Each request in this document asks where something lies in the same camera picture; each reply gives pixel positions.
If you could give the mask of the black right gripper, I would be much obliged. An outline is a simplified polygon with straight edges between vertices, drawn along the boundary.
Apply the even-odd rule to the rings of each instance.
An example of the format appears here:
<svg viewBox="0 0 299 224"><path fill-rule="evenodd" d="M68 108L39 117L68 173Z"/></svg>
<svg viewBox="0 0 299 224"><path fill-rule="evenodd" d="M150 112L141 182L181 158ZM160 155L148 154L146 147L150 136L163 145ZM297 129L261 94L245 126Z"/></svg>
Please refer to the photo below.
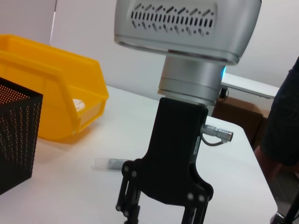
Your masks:
<svg viewBox="0 0 299 224"><path fill-rule="evenodd" d="M161 98L150 143L141 159L128 161L116 210L138 224L140 194L169 205L184 206L182 224L202 224L213 187L196 169L201 127L207 109L201 105Z"/></svg>

